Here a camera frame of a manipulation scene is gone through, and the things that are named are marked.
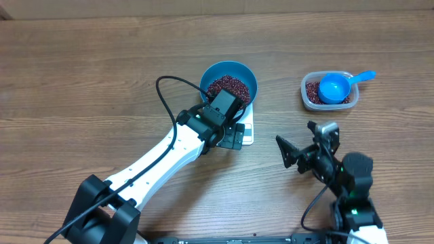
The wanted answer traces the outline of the blue plastic measuring scoop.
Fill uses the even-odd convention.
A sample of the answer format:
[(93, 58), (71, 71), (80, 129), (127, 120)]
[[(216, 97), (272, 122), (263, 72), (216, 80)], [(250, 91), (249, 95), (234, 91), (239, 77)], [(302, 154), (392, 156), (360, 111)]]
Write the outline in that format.
[(338, 73), (328, 73), (319, 83), (318, 96), (325, 104), (339, 104), (351, 93), (351, 86), (376, 77), (376, 72), (365, 71), (354, 77), (345, 77)]

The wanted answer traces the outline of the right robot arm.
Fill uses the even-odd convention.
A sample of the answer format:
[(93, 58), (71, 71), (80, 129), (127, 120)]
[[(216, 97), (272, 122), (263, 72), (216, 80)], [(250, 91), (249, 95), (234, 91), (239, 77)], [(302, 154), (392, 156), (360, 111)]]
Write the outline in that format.
[[(309, 121), (307, 127), (313, 133), (313, 143), (304, 149), (276, 137), (286, 168), (296, 165), (300, 174), (310, 171), (325, 184), (301, 217), (300, 225), (306, 232), (292, 234), (290, 242), (388, 244), (386, 230), (370, 198), (373, 159), (360, 152), (349, 152), (338, 160), (335, 153), (340, 146), (340, 129), (335, 122)], [(330, 205), (332, 226), (306, 226), (307, 214), (327, 190), (336, 196)]]

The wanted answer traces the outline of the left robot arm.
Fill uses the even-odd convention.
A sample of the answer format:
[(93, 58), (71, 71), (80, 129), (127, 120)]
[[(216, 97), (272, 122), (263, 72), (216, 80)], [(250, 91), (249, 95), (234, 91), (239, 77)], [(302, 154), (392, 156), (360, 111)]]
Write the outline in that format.
[(210, 103), (182, 111), (167, 136), (137, 162), (101, 180), (79, 186), (61, 235), (70, 243), (145, 243), (138, 233), (141, 211), (182, 167), (215, 146), (239, 150), (244, 125), (240, 98), (223, 89)]

